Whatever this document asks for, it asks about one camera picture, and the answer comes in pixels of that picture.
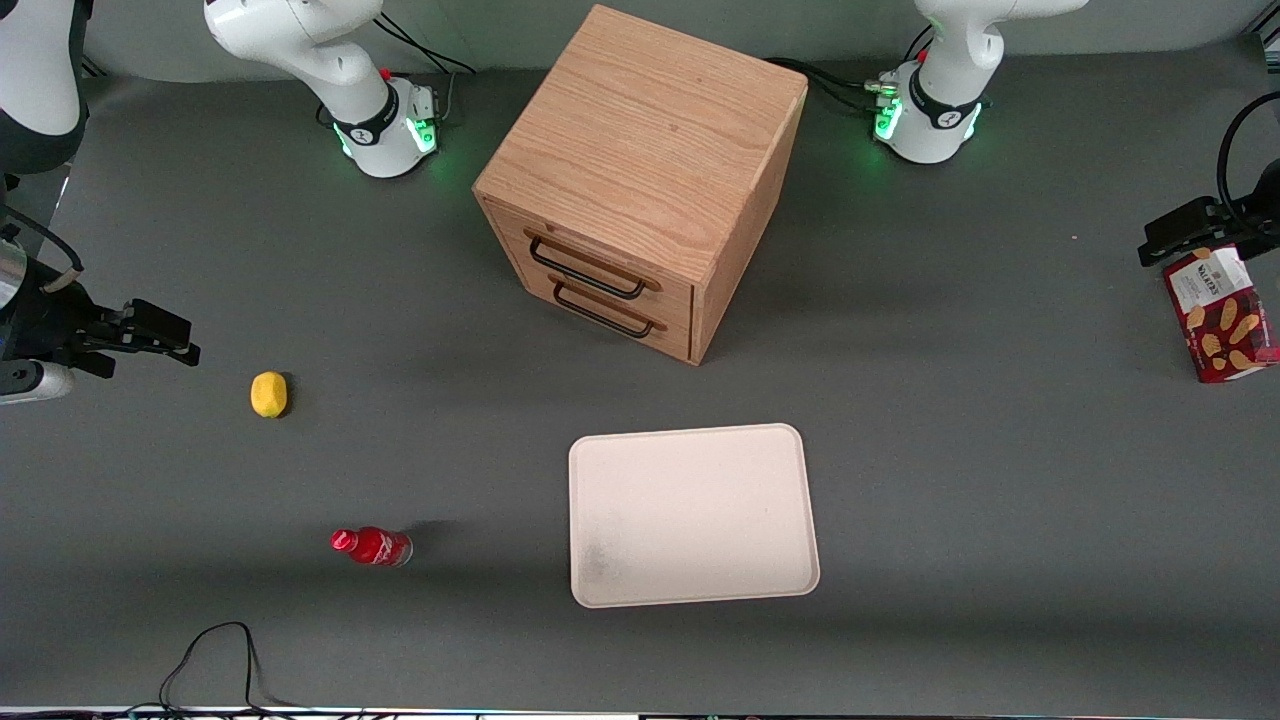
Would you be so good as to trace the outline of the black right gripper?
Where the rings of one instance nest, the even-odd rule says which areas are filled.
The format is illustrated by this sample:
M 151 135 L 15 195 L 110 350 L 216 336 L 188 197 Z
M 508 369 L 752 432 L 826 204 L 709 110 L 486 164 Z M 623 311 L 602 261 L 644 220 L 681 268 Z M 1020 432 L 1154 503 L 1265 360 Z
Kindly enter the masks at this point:
M 26 259 L 24 278 L 1 313 L 4 361 L 52 363 L 101 379 L 115 375 L 113 354 L 151 354 L 186 366 L 200 364 L 202 350 L 191 342 L 192 325 L 184 318 L 142 299 L 118 310 L 99 306 L 78 282 L 44 292 L 56 277 L 52 268 Z M 96 322 L 96 340 L 78 340 Z

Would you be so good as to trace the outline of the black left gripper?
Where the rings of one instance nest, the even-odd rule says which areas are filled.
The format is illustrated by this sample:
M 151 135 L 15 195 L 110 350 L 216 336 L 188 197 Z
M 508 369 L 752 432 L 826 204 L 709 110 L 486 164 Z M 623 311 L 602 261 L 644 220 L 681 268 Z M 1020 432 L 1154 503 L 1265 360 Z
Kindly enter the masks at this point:
M 1146 242 L 1138 247 L 1140 265 L 1152 268 L 1199 249 L 1213 250 L 1229 243 L 1236 243 L 1240 260 L 1245 263 L 1277 250 L 1279 167 L 1279 159 L 1267 164 L 1253 192 L 1240 201 L 1243 217 L 1253 232 L 1251 237 L 1240 233 L 1242 225 L 1224 204 L 1201 196 L 1146 224 Z

